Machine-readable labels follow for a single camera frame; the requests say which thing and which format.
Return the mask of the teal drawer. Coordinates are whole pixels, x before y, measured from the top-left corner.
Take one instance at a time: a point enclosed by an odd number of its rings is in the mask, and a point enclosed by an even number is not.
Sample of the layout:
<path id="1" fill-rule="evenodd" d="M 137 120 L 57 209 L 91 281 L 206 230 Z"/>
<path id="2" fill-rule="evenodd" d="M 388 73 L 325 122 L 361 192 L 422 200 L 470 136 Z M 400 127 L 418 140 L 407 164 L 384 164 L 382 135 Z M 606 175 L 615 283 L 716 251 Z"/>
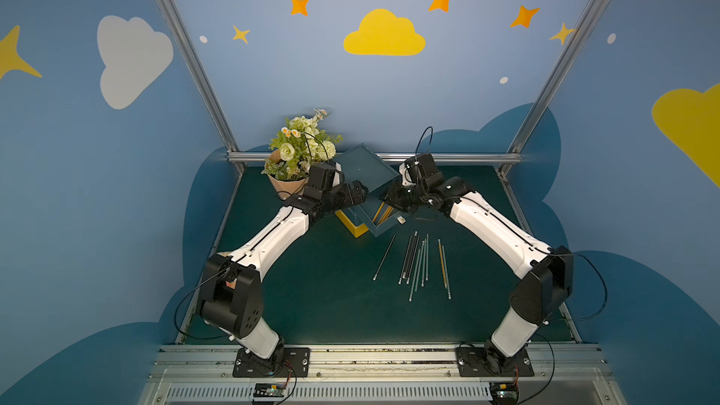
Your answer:
<path id="1" fill-rule="evenodd" d="M 383 224 L 379 224 L 380 221 L 377 224 L 372 223 L 372 219 L 380 206 L 380 202 L 382 202 L 380 199 L 381 194 L 386 191 L 390 184 L 398 180 L 399 178 L 392 179 L 384 185 L 377 187 L 377 189 L 370 190 L 367 195 L 367 200 L 365 200 L 363 204 L 349 207 L 354 210 L 355 213 L 358 213 L 363 223 L 369 227 L 369 233 L 375 237 L 389 231 L 396 225 L 404 224 L 409 218 L 408 214 L 394 209 L 392 215 Z"/>

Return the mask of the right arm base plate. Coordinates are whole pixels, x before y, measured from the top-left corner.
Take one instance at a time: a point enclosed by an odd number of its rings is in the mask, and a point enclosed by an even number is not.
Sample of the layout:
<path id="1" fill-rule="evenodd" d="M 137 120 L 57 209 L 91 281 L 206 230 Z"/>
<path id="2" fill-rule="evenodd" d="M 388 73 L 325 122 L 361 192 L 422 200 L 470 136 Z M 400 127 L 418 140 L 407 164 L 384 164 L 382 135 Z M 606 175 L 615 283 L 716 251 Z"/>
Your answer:
<path id="1" fill-rule="evenodd" d="M 484 347 L 461 345 L 455 350 L 461 377 L 534 377 L 534 368 L 526 349 L 512 357 Z"/>

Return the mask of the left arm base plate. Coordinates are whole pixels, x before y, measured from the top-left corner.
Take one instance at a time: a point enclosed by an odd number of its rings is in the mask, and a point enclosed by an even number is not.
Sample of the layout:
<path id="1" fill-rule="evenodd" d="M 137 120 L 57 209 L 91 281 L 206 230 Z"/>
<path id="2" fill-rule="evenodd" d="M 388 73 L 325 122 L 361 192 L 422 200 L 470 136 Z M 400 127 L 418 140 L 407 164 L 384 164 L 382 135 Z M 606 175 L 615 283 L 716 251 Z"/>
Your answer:
<path id="1" fill-rule="evenodd" d="M 279 378 L 289 374 L 307 378 L 311 349 L 308 347 L 280 347 L 270 358 L 264 359 L 249 349 L 238 351 L 232 376 L 234 378 Z"/>

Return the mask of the teal drawer cabinet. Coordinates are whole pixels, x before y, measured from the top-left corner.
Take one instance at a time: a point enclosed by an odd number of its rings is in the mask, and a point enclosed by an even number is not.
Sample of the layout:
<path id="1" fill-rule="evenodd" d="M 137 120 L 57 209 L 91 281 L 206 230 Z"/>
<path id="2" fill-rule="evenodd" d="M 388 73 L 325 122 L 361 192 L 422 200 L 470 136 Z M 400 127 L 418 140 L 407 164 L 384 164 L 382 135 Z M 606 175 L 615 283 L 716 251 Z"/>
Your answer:
<path id="1" fill-rule="evenodd" d="M 340 164 L 348 184 L 357 180 L 369 191 L 392 179 L 401 179 L 397 168 L 391 167 L 363 144 L 337 155 L 335 161 Z"/>

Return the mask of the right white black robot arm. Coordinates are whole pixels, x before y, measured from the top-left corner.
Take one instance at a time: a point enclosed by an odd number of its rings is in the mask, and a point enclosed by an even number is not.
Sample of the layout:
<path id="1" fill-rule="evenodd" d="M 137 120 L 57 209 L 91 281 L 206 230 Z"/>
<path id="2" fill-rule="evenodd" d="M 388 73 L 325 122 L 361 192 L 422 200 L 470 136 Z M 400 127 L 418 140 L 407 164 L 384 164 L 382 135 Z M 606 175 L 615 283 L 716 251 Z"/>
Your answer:
<path id="1" fill-rule="evenodd" d="M 482 240 L 517 276 L 519 284 L 510 295 L 510 309 L 485 343 L 486 359 L 497 365 L 517 358 L 572 293 L 572 253 L 565 247 L 553 249 L 524 232 L 457 176 L 434 184 L 399 181 L 381 200 L 406 213 L 414 213 L 420 206 L 440 211 Z"/>

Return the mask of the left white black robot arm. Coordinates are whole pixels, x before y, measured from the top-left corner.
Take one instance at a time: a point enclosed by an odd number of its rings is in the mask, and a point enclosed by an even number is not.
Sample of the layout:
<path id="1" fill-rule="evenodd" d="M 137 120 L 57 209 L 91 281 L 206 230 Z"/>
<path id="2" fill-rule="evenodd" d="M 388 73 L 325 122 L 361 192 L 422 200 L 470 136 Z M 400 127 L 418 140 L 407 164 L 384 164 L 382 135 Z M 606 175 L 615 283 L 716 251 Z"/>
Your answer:
<path id="1" fill-rule="evenodd" d="M 264 320 L 263 282 L 286 249 L 328 214 L 357 206 L 369 190 L 361 182 L 315 187 L 283 201 L 277 215 L 249 242 L 208 259 L 202 272 L 196 313 L 210 326 L 237 341 L 262 363 L 277 364 L 281 336 Z"/>

